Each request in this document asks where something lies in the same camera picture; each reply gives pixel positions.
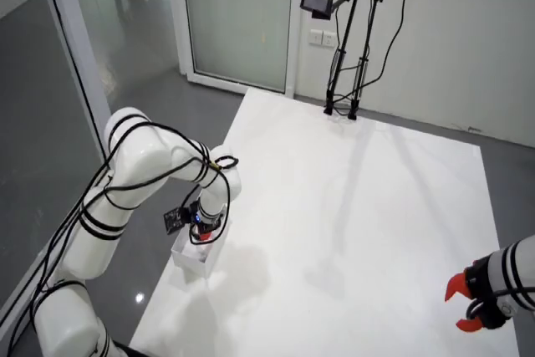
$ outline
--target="black tripod stand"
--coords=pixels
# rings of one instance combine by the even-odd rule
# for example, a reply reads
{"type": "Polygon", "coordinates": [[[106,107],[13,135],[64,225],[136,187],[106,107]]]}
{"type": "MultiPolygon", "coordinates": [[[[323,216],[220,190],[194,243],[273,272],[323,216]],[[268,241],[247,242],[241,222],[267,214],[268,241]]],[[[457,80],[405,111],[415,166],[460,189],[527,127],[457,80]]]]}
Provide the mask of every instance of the black tripod stand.
{"type": "Polygon", "coordinates": [[[357,111],[359,110],[360,98],[362,97],[362,90],[365,87],[364,79],[366,78],[366,69],[368,68],[368,56],[369,56],[369,38],[371,37],[371,29],[374,25],[375,10],[377,9],[377,3],[383,2],[383,0],[373,0],[371,10],[369,11],[368,30],[366,32],[366,40],[364,42],[364,51],[359,59],[357,71],[354,76],[353,90],[351,94],[351,109],[349,110],[348,118],[351,120],[357,120],[357,111]]]}
{"type": "MultiPolygon", "coordinates": [[[[350,0],[301,0],[301,8],[312,12],[312,18],[330,20],[331,14],[334,13],[343,3],[349,2],[350,0]]],[[[345,47],[348,43],[349,31],[351,29],[351,24],[353,23],[354,10],[357,7],[357,0],[353,0],[351,4],[351,10],[349,12],[348,23],[345,27],[344,39],[342,40],[342,46],[336,49],[336,54],[334,55],[333,63],[331,65],[331,70],[329,73],[329,84],[327,86],[327,99],[325,102],[324,113],[331,115],[333,113],[333,97],[334,90],[336,89],[336,84],[340,76],[340,71],[344,65],[345,57],[345,47]]]]}
{"type": "MultiPolygon", "coordinates": [[[[350,0],[301,0],[301,8],[303,10],[312,12],[312,18],[318,18],[323,20],[330,20],[332,13],[334,13],[343,3],[349,2],[350,0]]],[[[369,20],[368,27],[366,32],[366,40],[364,42],[364,51],[362,57],[359,59],[359,64],[355,73],[354,84],[352,91],[345,95],[343,98],[351,98],[351,107],[348,113],[348,118],[351,120],[357,119],[357,110],[359,110],[360,97],[362,96],[362,89],[365,87],[364,79],[366,77],[366,69],[368,67],[368,56],[369,56],[369,38],[371,36],[371,29],[375,19],[375,10],[377,8],[377,3],[383,2],[383,0],[373,0],[371,10],[369,11],[369,20]]],[[[344,65],[345,58],[345,48],[349,38],[349,30],[351,29],[351,24],[353,23],[354,10],[357,6],[357,0],[353,0],[351,4],[351,10],[349,11],[348,23],[345,27],[344,40],[342,41],[342,46],[336,49],[334,54],[333,63],[331,65],[331,70],[329,72],[329,83],[327,85],[327,95],[325,100],[325,109],[324,113],[331,115],[334,108],[334,91],[336,90],[336,85],[338,84],[340,72],[344,65]]]]}

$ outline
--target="red object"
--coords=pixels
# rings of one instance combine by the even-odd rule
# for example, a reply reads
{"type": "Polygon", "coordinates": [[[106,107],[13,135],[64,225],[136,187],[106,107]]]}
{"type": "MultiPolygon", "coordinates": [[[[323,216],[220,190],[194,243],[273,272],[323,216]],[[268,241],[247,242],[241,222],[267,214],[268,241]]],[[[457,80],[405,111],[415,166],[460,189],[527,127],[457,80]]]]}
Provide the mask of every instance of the red object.
{"type": "MultiPolygon", "coordinates": [[[[460,293],[470,300],[474,299],[470,293],[470,289],[466,286],[466,275],[464,272],[458,273],[450,279],[446,288],[444,301],[448,301],[455,293],[460,293]]],[[[456,325],[457,328],[467,333],[476,332],[483,328],[483,322],[479,317],[476,317],[475,319],[459,319],[456,325]]]]}

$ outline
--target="wall outlet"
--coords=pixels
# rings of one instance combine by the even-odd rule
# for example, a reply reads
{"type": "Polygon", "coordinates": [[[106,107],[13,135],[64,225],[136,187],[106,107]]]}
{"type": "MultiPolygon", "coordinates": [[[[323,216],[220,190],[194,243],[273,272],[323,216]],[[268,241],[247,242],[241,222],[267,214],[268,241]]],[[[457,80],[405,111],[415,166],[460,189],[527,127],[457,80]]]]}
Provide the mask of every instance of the wall outlet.
{"type": "Polygon", "coordinates": [[[311,29],[308,33],[308,43],[321,45],[324,37],[324,32],[321,29],[311,29]]]}
{"type": "Polygon", "coordinates": [[[328,46],[330,48],[335,48],[338,43],[336,33],[331,33],[330,31],[324,31],[324,38],[322,39],[322,45],[328,46]]]}

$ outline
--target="small white box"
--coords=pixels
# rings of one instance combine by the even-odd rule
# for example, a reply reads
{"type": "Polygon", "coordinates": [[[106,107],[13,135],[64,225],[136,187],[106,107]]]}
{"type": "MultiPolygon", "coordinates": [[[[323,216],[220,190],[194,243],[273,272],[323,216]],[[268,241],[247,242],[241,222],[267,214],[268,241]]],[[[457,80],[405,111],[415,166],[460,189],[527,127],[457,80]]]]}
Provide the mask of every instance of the small white box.
{"type": "Polygon", "coordinates": [[[208,278],[219,257],[230,226],[231,218],[229,217],[225,232],[216,242],[206,246],[194,246],[191,244],[188,234],[189,227],[184,227],[176,237],[171,249],[175,266],[188,269],[203,278],[208,278]]]}

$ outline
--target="white door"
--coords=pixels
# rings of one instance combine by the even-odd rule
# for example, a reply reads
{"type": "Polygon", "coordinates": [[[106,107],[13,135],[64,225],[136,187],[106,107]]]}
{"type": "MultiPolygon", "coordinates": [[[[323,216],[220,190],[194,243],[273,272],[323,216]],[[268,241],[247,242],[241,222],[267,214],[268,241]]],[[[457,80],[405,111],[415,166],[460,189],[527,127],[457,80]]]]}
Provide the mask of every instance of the white door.
{"type": "Polygon", "coordinates": [[[181,67],[191,82],[293,97],[300,0],[177,0],[181,67]]]}

